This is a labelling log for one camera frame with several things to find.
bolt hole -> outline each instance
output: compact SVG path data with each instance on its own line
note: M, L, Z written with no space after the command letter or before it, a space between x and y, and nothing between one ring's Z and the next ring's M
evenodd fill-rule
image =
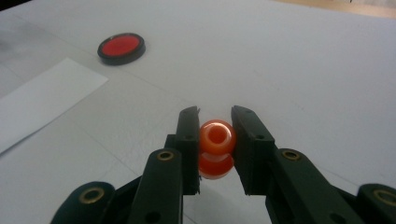
M387 190L376 189L374 191L374 196L382 203L390 206L396 206L396 195Z
M147 223L157 223L161 219L161 214L159 212L150 212L146 215Z
M164 151L157 155L157 159L160 161L170 161L174 158L174 154L170 151Z
M337 224L346 224L347 223L347 220L344 217L342 217L336 213L330 213L330 219L334 223L337 223Z
M87 194L85 194L84 198L87 200L92 200L92 199L96 198L97 196L99 196L99 191L93 190L93 191L90 191Z
M300 154L294 151L283 151L282 155L290 161L297 161L301 158Z
M103 196L105 195L105 191L101 188L90 188L84 190L80 195L79 195L79 201L81 203L96 203L99 201Z

brass screw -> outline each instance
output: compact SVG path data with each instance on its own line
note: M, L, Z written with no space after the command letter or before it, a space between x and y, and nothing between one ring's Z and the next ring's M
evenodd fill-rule
M161 153L158 153L157 159L159 161L170 161L175 157L175 154L171 151L163 151Z
M96 203L105 195L105 191L102 188L93 187L84 190L78 197L81 203L90 204Z
M301 158L300 154L295 151L285 150L282 152L282 156L289 161L297 161Z
M382 203L396 207L396 194L384 189L376 189L374 190L374 196Z

orange object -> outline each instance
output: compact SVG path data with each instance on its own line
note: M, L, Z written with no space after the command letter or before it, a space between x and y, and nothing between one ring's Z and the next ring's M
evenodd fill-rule
M212 160L210 154L201 153L199 156L199 174L206 179L219 179L227 175L233 168L233 157L226 154L221 161Z
M206 179L219 179L233 168L236 135L233 127L220 119L206 122L200 130L199 173Z
M200 150L212 155L232 153L236 136L233 127L220 119L206 122L200 130Z

white sheet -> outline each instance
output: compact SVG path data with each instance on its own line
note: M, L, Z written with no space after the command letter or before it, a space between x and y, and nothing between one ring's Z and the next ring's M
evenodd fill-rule
M44 127L107 78L68 58L0 99L0 153Z

white table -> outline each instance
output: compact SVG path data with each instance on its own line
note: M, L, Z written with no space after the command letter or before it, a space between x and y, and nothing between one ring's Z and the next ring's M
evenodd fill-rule
M96 54L132 32L123 66ZM68 57L109 81L0 157L0 223L49 223L76 187L142 175L178 112L254 110L335 186L396 188L396 20L273 1L35 0L0 12L0 97ZM270 223L235 170L184 197L184 223Z

